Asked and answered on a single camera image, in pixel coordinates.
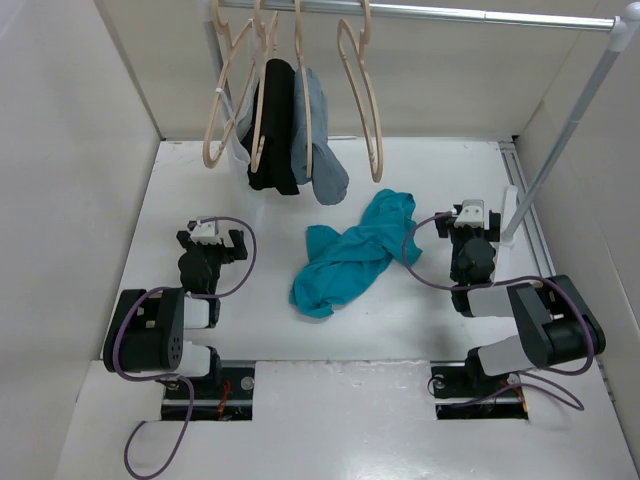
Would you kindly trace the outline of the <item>teal t shirt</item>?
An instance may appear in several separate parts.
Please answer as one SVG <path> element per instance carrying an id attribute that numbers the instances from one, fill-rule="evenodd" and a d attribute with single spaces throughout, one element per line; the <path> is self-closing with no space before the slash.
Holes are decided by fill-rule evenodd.
<path id="1" fill-rule="evenodd" d="M 416 226 L 412 194 L 379 191 L 360 223 L 342 233 L 327 225 L 306 230 L 308 264 L 295 276 L 289 302 L 324 319 L 362 295 L 393 261 L 414 265 L 422 250 L 407 235 Z"/>

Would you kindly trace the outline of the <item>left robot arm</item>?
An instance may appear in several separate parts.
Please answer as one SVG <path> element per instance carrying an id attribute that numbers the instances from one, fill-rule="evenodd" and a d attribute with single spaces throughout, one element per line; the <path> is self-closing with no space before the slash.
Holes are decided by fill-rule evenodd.
<path id="1" fill-rule="evenodd" d="M 187 330 L 208 329 L 219 319 L 216 297 L 221 267 L 248 258 L 244 232 L 228 232 L 231 244 L 207 230 L 181 230 L 177 241 L 184 249 L 178 260 L 181 286 L 148 293 L 127 289 L 120 293 L 103 346 L 109 372 L 121 369 L 151 376 L 182 375 L 201 396 L 222 387 L 222 371 L 215 349 L 184 339 Z"/>

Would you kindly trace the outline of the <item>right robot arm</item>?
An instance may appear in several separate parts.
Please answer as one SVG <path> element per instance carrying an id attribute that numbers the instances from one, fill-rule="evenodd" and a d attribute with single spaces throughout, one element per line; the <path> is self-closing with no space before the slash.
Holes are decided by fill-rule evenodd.
<path id="1" fill-rule="evenodd" d="M 511 337 L 468 352 L 462 381 L 476 394 L 512 373 L 592 358 L 606 347 L 602 327 L 568 276 L 491 284 L 500 221 L 494 212 L 487 228 L 461 223 L 458 212 L 442 213 L 435 221 L 438 236 L 452 243 L 454 309 L 468 318 L 511 318 L 517 329 Z"/>

